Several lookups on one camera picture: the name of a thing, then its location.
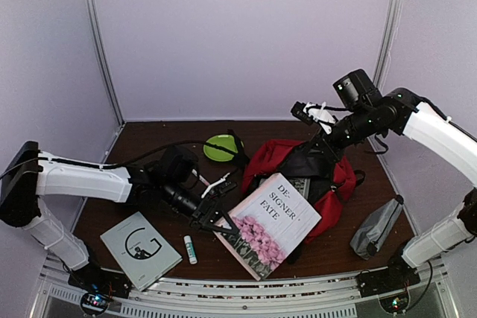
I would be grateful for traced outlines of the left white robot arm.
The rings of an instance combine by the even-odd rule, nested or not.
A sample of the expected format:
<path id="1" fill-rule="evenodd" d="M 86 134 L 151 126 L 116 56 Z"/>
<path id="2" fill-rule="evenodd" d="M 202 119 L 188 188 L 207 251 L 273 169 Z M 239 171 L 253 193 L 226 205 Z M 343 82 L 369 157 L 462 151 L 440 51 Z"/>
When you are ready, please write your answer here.
<path id="1" fill-rule="evenodd" d="M 31 231 L 91 291 L 100 291 L 107 285 L 107 274 L 41 197 L 92 197 L 129 206 L 163 200 L 188 217 L 193 227 L 237 233 L 221 203 L 226 177 L 209 184 L 200 196 L 183 186 L 198 168 L 196 155 L 187 148 L 189 143 L 165 144 L 135 159 L 107 165 L 55 156 L 41 151 L 37 142 L 27 141 L 1 175 L 1 221 Z"/>

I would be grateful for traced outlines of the white designer fate book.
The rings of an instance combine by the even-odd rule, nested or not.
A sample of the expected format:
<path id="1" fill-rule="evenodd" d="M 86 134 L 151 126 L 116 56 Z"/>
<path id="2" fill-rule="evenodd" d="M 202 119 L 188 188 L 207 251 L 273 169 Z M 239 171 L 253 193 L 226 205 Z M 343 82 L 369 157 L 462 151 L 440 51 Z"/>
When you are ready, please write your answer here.
<path id="1" fill-rule="evenodd" d="M 281 177 L 271 175 L 229 211 L 239 228 L 237 235 L 215 233 L 257 281 L 269 277 L 321 220 L 312 205 Z M 278 188 L 285 188 L 291 196 L 281 197 Z"/>

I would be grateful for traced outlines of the red backpack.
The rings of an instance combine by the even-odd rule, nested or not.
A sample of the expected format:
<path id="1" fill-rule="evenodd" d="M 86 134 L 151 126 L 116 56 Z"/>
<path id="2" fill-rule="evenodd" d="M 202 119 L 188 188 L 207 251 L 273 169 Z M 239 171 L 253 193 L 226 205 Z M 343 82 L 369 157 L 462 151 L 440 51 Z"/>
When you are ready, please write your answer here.
<path id="1" fill-rule="evenodd" d="M 295 262 L 304 245 L 338 223 L 344 205 L 364 182 L 365 172 L 354 170 L 345 156 L 332 163 L 323 154 L 306 152 L 306 141 L 271 139 L 248 156 L 239 137 L 232 130 L 229 134 L 237 145 L 232 163 L 243 171 L 243 194 L 254 191 L 271 174 L 281 173 L 320 214 L 320 222 L 288 257 L 288 262 Z"/>

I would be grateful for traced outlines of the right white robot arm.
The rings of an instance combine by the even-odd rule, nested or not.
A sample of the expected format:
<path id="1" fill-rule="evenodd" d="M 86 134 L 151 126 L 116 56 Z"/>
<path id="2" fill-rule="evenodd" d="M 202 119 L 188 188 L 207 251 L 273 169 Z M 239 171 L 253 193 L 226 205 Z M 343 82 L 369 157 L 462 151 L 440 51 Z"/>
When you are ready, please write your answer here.
<path id="1" fill-rule="evenodd" d="M 332 86 L 347 112 L 343 118 L 333 118 L 333 109 L 326 104 L 297 102 L 291 109 L 295 118 L 319 126 L 310 152 L 335 164 L 346 148 L 392 132 L 425 148 L 470 184 L 470 191 L 449 214 L 390 257 L 382 283 L 395 290 L 422 264 L 476 238 L 476 138 L 422 95 L 404 87 L 382 94 L 364 69 L 344 75 Z"/>

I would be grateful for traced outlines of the grey ianra magazine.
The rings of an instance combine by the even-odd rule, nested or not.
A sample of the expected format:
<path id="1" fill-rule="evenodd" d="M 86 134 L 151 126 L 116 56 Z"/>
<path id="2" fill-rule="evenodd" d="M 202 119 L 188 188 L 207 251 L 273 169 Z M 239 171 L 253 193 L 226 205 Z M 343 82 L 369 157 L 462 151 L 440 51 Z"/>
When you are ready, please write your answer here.
<path id="1" fill-rule="evenodd" d="M 281 177 L 283 180 L 287 180 L 293 187 L 294 189 L 300 193 L 300 195 L 304 199 L 308 199 L 309 197 L 309 188 L 310 188 L 310 182 L 311 180 L 309 178 L 304 178 L 304 177 L 292 177 L 292 178 L 286 178 L 286 177 Z M 278 195 L 281 197 L 290 197 L 291 194 L 284 188 L 278 188 L 277 189 Z"/>

